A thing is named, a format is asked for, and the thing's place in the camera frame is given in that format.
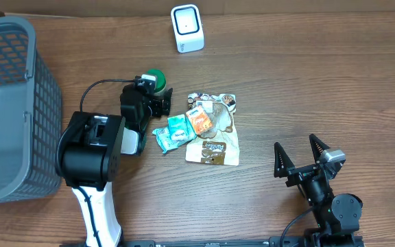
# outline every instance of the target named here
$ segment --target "light blue packet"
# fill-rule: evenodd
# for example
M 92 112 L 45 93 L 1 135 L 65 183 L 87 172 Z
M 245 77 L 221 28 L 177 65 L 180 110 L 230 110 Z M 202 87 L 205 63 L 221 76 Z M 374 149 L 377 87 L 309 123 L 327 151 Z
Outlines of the light blue packet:
M 159 146 L 163 150 L 163 154 L 167 153 L 169 150 L 174 150 L 176 148 L 179 148 L 179 146 L 183 145 L 184 143 L 187 143 L 194 138 L 196 138 L 196 134 L 193 131 L 193 127 L 191 126 L 190 122 L 186 120 L 187 124 L 187 138 L 181 141 L 172 141 L 170 138 L 170 131 L 169 127 L 165 128 L 157 128 L 154 129 L 152 134 L 156 135 L 156 142 L 158 142 Z
M 184 114 L 169 117 L 167 119 L 170 139 L 172 141 L 184 141 L 189 138 L 189 131 L 187 130 L 187 118 Z

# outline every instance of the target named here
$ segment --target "wooden table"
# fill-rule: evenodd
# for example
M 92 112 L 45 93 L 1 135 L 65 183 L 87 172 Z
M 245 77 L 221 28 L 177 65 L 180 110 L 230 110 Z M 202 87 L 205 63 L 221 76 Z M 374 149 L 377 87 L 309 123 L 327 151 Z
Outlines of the wooden table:
M 295 187 L 273 177 L 273 144 L 296 165 L 312 163 L 309 134 L 347 161 L 335 194 L 364 202 L 366 246 L 395 246 L 395 13 L 204 16 L 206 47 L 178 54 L 164 17 L 31 20 L 40 54 L 64 98 L 64 126 L 93 82 L 164 71 L 171 115 L 196 91 L 234 93 L 240 165 L 187 163 L 185 147 L 162 155 L 149 134 L 142 157 L 122 157 L 115 211 L 126 239 L 266 238 L 307 209 Z M 84 109 L 119 114 L 120 83 L 95 87 Z M 165 126 L 153 119 L 149 130 Z M 310 215 L 293 226 L 315 226 Z M 82 242 L 80 206 L 54 196 L 0 204 L 0 246 Z

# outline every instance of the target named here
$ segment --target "orange snack packet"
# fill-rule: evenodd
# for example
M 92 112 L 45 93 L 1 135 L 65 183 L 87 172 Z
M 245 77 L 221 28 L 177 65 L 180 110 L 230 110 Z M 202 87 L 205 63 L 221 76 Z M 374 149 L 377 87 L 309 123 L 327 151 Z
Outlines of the orange snack packet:
M 196 134 L 202 134 L 213 127 L 213 123 L 211 123 L 210 118 L 202 106 L 197 106 L 189 110 L 186 114 Z

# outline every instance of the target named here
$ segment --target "green bottle cap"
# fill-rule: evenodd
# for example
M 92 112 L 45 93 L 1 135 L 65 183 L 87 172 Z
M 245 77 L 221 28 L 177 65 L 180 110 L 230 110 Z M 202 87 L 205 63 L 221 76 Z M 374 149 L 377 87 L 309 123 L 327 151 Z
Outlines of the green bottle cap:
M 161 92 L 163 89 L 165 89 L 166 85 L 166 80 L 164 73 L 159 70 L 159 69 L 149 69 L 147 72 L 150 75 L 156 75 L 156 88 L 155 88 L 155 93 Z

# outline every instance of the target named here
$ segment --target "snack package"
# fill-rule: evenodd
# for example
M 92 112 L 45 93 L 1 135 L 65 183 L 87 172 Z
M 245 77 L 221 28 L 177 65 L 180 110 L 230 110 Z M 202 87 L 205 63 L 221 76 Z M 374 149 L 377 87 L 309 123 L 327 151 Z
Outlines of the snack package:
M 185 159 L 213 165 L 238 165 L 239 140 L 233 117 L 236 111 L 235 95 L 192 93 L 188 103 L 190 109 L 204 109 L 213 127 L 198 134 L 187 145 Z
M 205 113 L 205 110 L 202 106 L 193 108 L 186 114 L 196 134 L 202 134 L 213 127 L 210 118 Z
M 156 135 L 156 142 L 158 142 L 159 146 L 163 150 L 163 154 L 167 153 L 169 150 L 174 150 L 178 148 L 179 146 L 183 145 L 187 141 L 191 141 L 194 138 L 196 138 L 196 134 L 193 131 L 193 127 L 191 127 L 191 124 L 189 121 L 186 121 L 187 124 L 187 138 L 181 141 L 172 141 L 170 138 L 170 131 L 169 127 L 165 128 L 157 128 L 154 129 L 152 134 Z
M 184 141 L 189 138 L 187 120 L 184 114 L 169 117 L 167 122 L 169 124 L 170 139 L 172 141 Z

